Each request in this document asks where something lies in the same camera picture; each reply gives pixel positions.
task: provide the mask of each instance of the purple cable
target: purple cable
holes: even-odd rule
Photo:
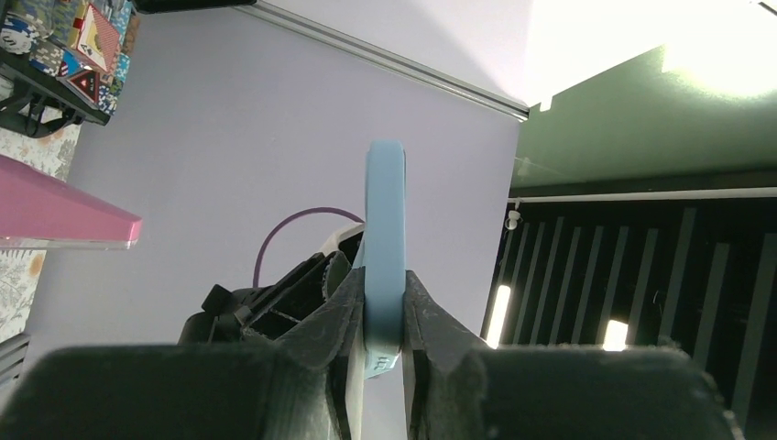
[[[265,257],[265,252],[267,252],[267,248],[269,246],[270,240],[272,240],[272,237],[274,237],[285,225],[288,225],[289,223],[293,222],[294,220],[297,220],[300,217],[304,217],[305,215],[311,215],[311,214],[336,214],[343,216],[345,218],[348,218],[350,220],[353,220],[357,223],[364,223],[364,220],[359,218],[356,214],[351,214],[345,209],[340,208],[331,208],[327,206],[323,206],[320,208],[310,208],[306,209],[304,211],[299,211],[297,214],[292,214],[286,217],[282,222],[278,223],[275,228],[270,231],[267,238],[265,238],[264,243],[262,243],[262,247],[259,249],[259,254],[257,255],[257,265],[254,266],[254,288],[259,287],[259,271],[262,268],[262,259]]]

